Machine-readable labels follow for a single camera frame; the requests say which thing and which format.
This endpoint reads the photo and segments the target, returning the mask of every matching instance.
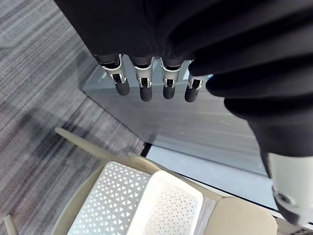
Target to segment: white perforated panel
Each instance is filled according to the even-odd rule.
[[[189,235],[197,201],[187,192],[164,183],[145,235]]]
[[[109,162],[68,235],[125,235],[150,175]]]
[[[160,170],[149,180],[127,235],[193,235],[202,203],[198,190]]]

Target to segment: black fingertip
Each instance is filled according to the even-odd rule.
[[[175,94],[175,87],[167,86],[163,87],[163,96],[166,99],[171,99],[174,97]]]
[[[194,102],[197,99],[199,90],[193,88],[190,89],[188,86],[186,87],[186,91],[185,91],[185,100],[187,102]]]
[[[128,80],[126,79],[125,83],[117,83],[115,85],[117,92],[120,95],[128,95],[129,94],[129,83]]]
[[[152,99],[152,88],[140,87],[140,98],[145,102],[150,101]]]

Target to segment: floor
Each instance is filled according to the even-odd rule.
[[[22,235],[50,234],[99,163],[54,127],[116,154],[143,148],[80,90],[96,65],[52,0],[0,1],[0,221],[13,215]]]

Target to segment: robotic hand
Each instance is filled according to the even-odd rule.
[[[55,0],[121,95],[120,55],[130,56],[144,101],[153,56],[162,57],[164,97],[181,62],[192,59],[185,99],[198,88],[224,97],[247,120],[273,196],[290,223],[313,220],[312,0]]]
[[[313,220],[313,6],[294,3],[264,2],[190,39],[189,71],[214,74],[206,88],[248,121],[280,213],[301,225]]]

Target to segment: striped carpet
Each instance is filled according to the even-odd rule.
[[[143,148],[80,91],[96,65],[52,0],[0,1],[0,220],[13,215],[21,235],[50,234],[99,164],[55,126],[117,154]]]

